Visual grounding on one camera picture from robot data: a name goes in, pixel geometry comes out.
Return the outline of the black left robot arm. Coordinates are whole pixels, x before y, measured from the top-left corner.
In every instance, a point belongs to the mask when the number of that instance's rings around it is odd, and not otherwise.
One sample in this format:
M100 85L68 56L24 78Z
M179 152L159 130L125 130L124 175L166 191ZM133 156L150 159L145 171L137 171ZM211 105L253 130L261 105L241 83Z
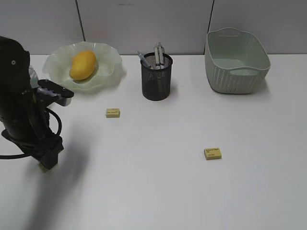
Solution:
M62 122L48 106L58 97L40 97L29 75L30 53L17 41L0 38L1 135L15 144L19 155L2 155L2 160L33 157L50 170L63 150Z

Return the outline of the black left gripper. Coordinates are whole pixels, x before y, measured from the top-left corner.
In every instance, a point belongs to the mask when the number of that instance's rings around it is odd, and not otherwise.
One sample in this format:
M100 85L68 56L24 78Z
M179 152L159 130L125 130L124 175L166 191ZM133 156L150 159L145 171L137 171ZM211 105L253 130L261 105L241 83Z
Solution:
M2 155L2 160L33 157L50 170L58 163L63 150L62 122L37 96L36 88L15 94L0 91L0 121L5 129L2 136L15 144L21 154Z

